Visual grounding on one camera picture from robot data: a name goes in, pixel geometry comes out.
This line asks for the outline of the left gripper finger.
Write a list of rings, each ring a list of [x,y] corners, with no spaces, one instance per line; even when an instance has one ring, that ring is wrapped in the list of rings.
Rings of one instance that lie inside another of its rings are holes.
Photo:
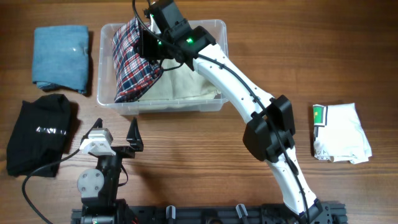
[[[129,131],[126,136],[126,141],[130,144],[131,147],[143,147],[143,142],[139,133],[139,127],[136,117],[133,117],[133,120],[131,121]]]
[[[98,118],[98,119],[95,121],[94,125],[92,125],[92,127],[88,130],[88,132],[82,137],[82,140],[88,139],[88,135],[89,135],[89,133],[90,133],[93,129],[95,129],[95,128],[102,128],[102,127],[103,127],[103,120],[102,120],[101,118]]]

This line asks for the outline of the plaid shirt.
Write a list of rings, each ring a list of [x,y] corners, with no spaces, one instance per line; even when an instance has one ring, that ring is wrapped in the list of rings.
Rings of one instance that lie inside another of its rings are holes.
[[[158,61],[140,57],[138,46],[141,25],[136,18],[122,25],[112,39],[116,72],[115,103],[137,101],[162,76]]]

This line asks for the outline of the cream cloth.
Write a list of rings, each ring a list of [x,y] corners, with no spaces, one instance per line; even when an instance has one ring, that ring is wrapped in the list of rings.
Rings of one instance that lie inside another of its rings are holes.
[[[187,65],[182,65],[164,72],[139,101],[206,100],[213,99],[220,93],[205,77],[192,71]]]

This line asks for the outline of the black garment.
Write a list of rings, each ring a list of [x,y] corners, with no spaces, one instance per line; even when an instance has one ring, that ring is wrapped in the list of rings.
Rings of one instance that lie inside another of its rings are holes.
[[[61,159],[70,132],[70,101],[63,94],[23,101],[7,145],[7,173],[28,175]]]

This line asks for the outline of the white t-shirt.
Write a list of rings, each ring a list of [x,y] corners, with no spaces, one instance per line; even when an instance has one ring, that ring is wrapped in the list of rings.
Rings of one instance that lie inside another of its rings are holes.
[[[373,155],[355,104],[313,105],[314,157],[331,162],[367,162]]]

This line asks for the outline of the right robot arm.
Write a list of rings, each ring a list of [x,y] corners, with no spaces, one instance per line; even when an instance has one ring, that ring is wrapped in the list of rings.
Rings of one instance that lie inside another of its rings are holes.
[[[299,223],[312,223],[323,211],[297,161],[292,104],[255,85],[202,26],[192,28],[174,1],[150,2],[144,11],[139,54],[148,60],[174,59],[210,81],[237,109],[246,124],[243,143],[270,167],[285,206]]]

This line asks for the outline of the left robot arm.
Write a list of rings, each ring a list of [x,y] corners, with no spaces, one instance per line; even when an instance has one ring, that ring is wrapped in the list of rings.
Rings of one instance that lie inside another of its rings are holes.
[[[72,211],[72,223],[139,222],[127,202],[117,198],[118,188],[126,185],[119,181],[120,173],[126,170],[123,159],[133,159],[136,152],[144,149],[137,119],[131,121],[126,136],[127,146],[112,146],[112,141],[109,129],[103,127],[100,118],[81,139],[79,150],[98,161],[94,169],[83,171],[77,180],[83,206],[81,210]]]

